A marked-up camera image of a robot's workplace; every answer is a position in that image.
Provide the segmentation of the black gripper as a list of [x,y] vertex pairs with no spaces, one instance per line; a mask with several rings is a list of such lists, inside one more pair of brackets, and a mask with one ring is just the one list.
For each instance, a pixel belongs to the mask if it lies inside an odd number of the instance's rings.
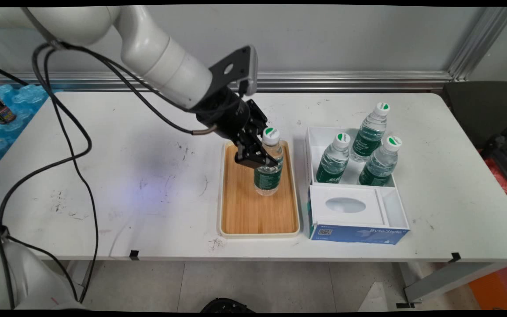
[[265,150],[258,135],[251,129],[245,131],[248,123],[262,133],[268,127],[268,119],[253,99],[246,104],[230,88],[204,98],[195,106],[195,115],[207,129],[196,130],[195,135],[215,133],[234,142],[237,146],[234,161],[239,165],[252,169],[277,167],[278,161]]

